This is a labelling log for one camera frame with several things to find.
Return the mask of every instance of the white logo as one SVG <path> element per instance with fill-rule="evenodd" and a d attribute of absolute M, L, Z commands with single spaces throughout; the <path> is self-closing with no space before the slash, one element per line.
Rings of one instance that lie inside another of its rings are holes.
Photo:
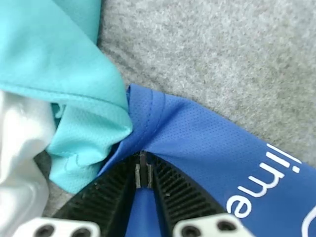
<path fill-rule="evenodd" d="M 276 152 L 288 157 L 289 159 L 291 159 L 291 160 L 293 160 L 293 161 L 295 161 L 295 162 L 297 162 L 299 164 L 302 163 L 299 159 L 289 155 L 288 153 L 285 153 L 285 152 L 281 151 L 280 149 L 278 149 L 278 148 L 276 148 L 276 147 L 274 147 L 274 146 L 272 146 L 270 144 L 267 144 L 267 146 L 269 148 L 271 148 L 272 150 L 274 150 L 274 151 L 276 151 Z M 280 157 L 272 154 L 271 152 L 266 152 L 266 157 L 271 159 L 271 160 L 273 160 L 273 161 L 275 161 L 275 162 L 277 162 L 277 163 L 279 163 L 279 164 L 281 164 L 281 165 L 283 165 L 286 168 L 289 168 L 291 166 L 291 164 L 289 162 L 287 162 L 286 160 L 281 159 Z M 258 179 L 258 178 L 256 178 L 256 177 L 251 175 L 251 176 L 248 177 L 248 179 L 261 186 L 261 191 L 260 192 L 256 193 L 256 192 L 251 191 L 250 189 L 247 189 L 247 188 L 245 188 L 243 186 L 238 186 L 237 187 L 240 191 L 244 192 L 247 195 L 252 196 L 253 198 L 260 198 L 260 197 L 264 196 L 267 193 L 268 189 L 275 188 L 278 185 L 280 179 L 284 178 L 284 176 L 285 176 L 280 171 L 276 170 L 275 168 L 272 168 L 271 166 L 269 166 L 269 165 L 267 165 L 267 164 L 265 164 L 263 162 L 259 164 L 259 167 L 273 175 L 274 178 L 273 178 L 273 181 L 271 183 L 265 183 L 265 182 L 261 181 L 260 179 Z M 294 165 L 294 166 L 292 166 L 292 171 L 295 172 L 295 173 L 299 173 L 300 172 L 300 168 Z M 233 206 L 234 202 L 237 202 L 237 201 L 238 201 L 238 205 L 236 206 L 236 208 L 234 210 L 234 215 L 236 217 L 238 217 L 238 218 L 245 218 L 245 217 L 247 217 L 251 213 L 252 204 L 251 204 L 251 201 L 248 198 L 246 198 L 244 196 L 241 196 L 241 195 L 234 195 L 234 196 L 230 197 L 227 200 L 227 203 L 226 203 L 227 212 L 228 213 L 232 213 L 232 206 Z M 241 209 L 242 209 L 243 206 L 245 206 L 245 211 L 241 212 Z"/>
<path fill-rule="evenodd" d="M 316 218 L 316 206 L 307 214 L 302 223 L 302 237 L 308 237 L 308 229 L 311 222 Z"/>

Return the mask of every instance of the teal cloth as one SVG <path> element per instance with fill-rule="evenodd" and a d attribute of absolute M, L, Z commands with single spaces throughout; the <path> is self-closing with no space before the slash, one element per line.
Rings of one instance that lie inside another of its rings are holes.
<path fill-rule="evenodd" d="M 0 0 L 0 89 L 55 103 L 50 179 L 76 193 L 128 136 L 125 88 L 95 43 L 100 0 Z"/>

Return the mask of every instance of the blue jersey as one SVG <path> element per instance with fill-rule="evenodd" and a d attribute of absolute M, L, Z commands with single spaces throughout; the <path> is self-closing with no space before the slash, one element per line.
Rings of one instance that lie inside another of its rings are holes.
<path fill-rule="evenodd" d="M 100 174 L 137 151 L 181 169 L 257 237 L 316 236 L 316 170 L 191 100 L 132 84 L 134 131 Z M 161 236 L 154 195 L 137 190 L 127 237 Z"/>

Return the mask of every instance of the gray carpet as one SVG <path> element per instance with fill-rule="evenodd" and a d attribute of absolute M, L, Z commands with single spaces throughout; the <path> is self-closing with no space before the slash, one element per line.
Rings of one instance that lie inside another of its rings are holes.
<path fill-rule="evenodd" d="M 126 85 L 191 98 L 316 166 L 314 0 L 107 0 L 102 19 Z M 48 216 L 70 197 L 50 188 Z"/>

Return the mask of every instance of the blue fabric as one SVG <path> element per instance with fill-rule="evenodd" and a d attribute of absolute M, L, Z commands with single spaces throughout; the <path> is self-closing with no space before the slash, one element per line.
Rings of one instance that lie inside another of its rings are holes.
<path fill-rule="evenodd" d="M 188 99 L 134 84 L 128 97 L 134 131 L 100 174 L 137 151 L 152 152 L 197 181 L 255 236 L 316 236 L 315 169 Z M 142 195 L 133 209 L 147 208 Z M 134 229 L 126 236 L 156 236 L 156 228 L 140 228 L 157 225 L 156 218 L 140 215 L 131 213 Z"/>
<path fill-rule="evenodd" d="M 153 190 L 136 190 L 130 215 L 133 218 L 128 222 L 125 236 L 138 237 L 144 233 L 151 233 L 150 237 L 161 236 Z"/>
<path fill-rule="evenodd" d="M 132 123 L 124 84 L 97 40 L 100 0 L 1 0 L 0 89 L 54 103 L 50 179 L 76 193 Z"/>

